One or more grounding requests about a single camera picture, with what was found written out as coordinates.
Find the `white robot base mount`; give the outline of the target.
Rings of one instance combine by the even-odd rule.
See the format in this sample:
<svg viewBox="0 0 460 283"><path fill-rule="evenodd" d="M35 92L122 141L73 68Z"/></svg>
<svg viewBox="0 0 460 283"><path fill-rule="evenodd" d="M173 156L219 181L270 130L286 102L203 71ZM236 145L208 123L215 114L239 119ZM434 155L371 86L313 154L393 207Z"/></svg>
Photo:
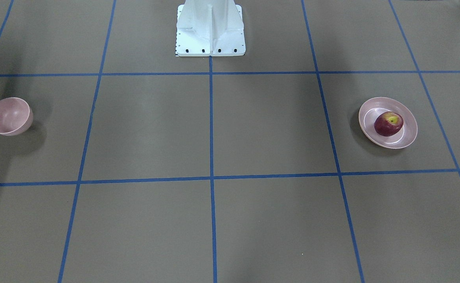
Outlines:
<svg viewBox="0 0 460 283"><path fill-rule="evenodd" d="M187 0L177 7L175 56L243 56L243 9L233 0Z"/></svg>

